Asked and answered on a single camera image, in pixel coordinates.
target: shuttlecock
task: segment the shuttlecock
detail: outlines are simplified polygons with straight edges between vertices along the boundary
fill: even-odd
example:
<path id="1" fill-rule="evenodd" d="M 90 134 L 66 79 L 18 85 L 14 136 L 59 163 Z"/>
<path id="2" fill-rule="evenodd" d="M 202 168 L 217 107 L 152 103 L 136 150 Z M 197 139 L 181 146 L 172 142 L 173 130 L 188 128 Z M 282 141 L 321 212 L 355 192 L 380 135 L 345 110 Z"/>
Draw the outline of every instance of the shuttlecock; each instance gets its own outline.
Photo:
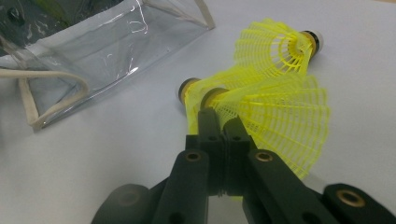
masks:
<path id="1" fill-rule="evenodd" d="M 313 76 L 287 73 L 233 91 L 215 88 L 202 98 L 201 107 L 213 107 L 221 127 L 239 116 L 256 146 L 277 153 L 300 178 L 327 138 L 326 91 Z"/>
<path id="2" fill-rule="evenodd" d="M 233 58 L 241 66 L 253 66 L 264 76 L 287 72 L 306 73 L 309 60 L 323 47 L 317 31 L 297 32 L 283 22 L 254 21 L 241 32 Z"/>
<path id="3" fill-rule="evenodd" d="M 309 59 L 323 46 L 318 32 L 297 32 L 271 19 L 253 22 L 235 43 L 235 66 L 205 79 L 186 80 L 178 90 L 186 106 L 189 133 L 197 133 L 196 116 L 202 97 L 211 89 L 234 90 L 288 72 L 306 74 Z"/>

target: plastic shuttlecock skirt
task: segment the plastic shuttlecock skirt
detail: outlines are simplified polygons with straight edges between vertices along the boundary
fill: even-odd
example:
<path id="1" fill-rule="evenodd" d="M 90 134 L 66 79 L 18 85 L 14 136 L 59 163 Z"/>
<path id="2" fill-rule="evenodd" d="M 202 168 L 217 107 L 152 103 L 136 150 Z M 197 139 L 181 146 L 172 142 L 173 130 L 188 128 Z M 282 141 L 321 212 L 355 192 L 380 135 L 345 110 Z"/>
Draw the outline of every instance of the plastic shuttlecock skirt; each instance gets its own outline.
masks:
<path id="1" fill-rule="evenodd" d="M 318 45 L 322 45 L 320 38 L 315 37 L 318 35 L 313 32 L 300 33 L 283 22 L 254 21 L 241 32 L 233 58 L 236 64 L 253 66 L 265 76 L 305 74 L 310 58 L 318 52 Z"/>
<path id="2" fill-rule="evenodd" d="M 327 138 L 330 109 L 326 91 L 312 76 L 295 73 L 215 95 L 222 126 L 240 117 L 258 148 L 276 152 L 300 178 L 308 174 Z"/>

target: shuttlecock black band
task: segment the shuttlecock black band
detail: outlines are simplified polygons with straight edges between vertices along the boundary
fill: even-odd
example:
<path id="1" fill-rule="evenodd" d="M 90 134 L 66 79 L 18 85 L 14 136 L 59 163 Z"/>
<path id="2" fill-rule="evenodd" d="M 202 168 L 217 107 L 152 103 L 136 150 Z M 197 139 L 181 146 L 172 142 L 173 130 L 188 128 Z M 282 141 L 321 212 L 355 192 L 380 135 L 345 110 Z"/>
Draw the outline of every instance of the shuttlecock black band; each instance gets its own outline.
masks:
<path id="1" fill-rule="evenodd" d="M 186 88 L 186 86 L 187 86 L 189 83 L 191 83 L 192 81 L 197 81 L 197 80 L 199 80 L 199 79 L 196 78 L 196 77 L 191 77 L 191 78 L 189 78 L 189 79 L 186 79 L 183 83 L 181 83 L 180 87 L 178 88 L 178 92 L 177 92 L 178 100 L 179 100 L 181 103 L 184 104 L 184 102 L 182 102 L 182 101 L 183 101 L 182 93 L 183 93 L 184 88 Z"/>
<path id="2" fill-rule="evenodd" d="M 306 32 L 306 33 L 312 35 L 312 37 L 314 38 L 315 44 L 317 45 L 317 47 L 315 48 L 314 54 L 317 54 L 318 51 L 319 51 L 319 49 L 320 49 L 320 41 L 319 41 L 318 36 L 317 36 L 314 32 L 311 32 L 311 31 L 304 31 L 304 32 Z"/>

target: white table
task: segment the white table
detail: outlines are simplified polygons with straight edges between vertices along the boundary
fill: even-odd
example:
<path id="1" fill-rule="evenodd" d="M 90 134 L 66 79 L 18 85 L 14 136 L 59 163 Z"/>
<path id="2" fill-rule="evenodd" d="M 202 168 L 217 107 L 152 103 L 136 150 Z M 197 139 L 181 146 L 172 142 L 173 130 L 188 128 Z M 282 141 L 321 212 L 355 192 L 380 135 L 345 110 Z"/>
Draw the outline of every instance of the white table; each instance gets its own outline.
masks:
<path id="1" fill-rule="evenodd" d="M 34 132 L 14 80 L 0 80 L 0 223 L 90 223 L 114 188 L 152 187 L 184 149 L 176 80 L 233 64 L 233 43 L 269 17 L 322 32 L 309 65 L 327 88 L 330 134 L 313 189 L 347 183 L 396 214 L 396 4 L 370 0 L 207 0 L 217 28 L 122 85 L 105 100 Z M 211 198 L 209 223 L 247 223 L 241 202 Z"/>

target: shuttlecock cork base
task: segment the shuttlecock cork base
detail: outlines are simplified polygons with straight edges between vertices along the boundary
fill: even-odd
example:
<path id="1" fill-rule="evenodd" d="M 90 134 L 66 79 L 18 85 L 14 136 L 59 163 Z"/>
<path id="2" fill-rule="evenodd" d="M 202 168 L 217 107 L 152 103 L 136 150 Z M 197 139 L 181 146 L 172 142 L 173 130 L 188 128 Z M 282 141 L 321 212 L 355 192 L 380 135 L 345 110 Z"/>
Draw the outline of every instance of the shuttlecock cork base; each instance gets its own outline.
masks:
<path id="1" fill-rule="evenodd" d="M 228 90 L 223 89 L 223 88 L 215 88 L 210 90 L 204 95 L 204 98 L 202 98 L 201 102 L 201 109 L 203 108 L 208 108 L 210 107 L 211 102 L 216 99 L 216 97 L 220 94 L 223 94 L 224 92 L 227 92 Z"/>
<path id="2" fill-rule="evenodd" d="M 178 100 L 184 105 L 185 101 L 186 101 L 186 91 L 189 89 L 189 87 L 194 83 L 197 82 L 201 79 L 196 78 L 196 77 L 191 77 L 186 79 L 185 81 L 183 81 L 183 83 L 181 83 L 180 87 L 178 88 L 177 91 L 177 98 Z"/>
<path id="3" fill-rule="evenodd" d="M 301 31 L 301 34 L 305 35 L 312 44 L 311 58 L 319 53 L 323 48 L 323 36 L 318 31 Z"/>

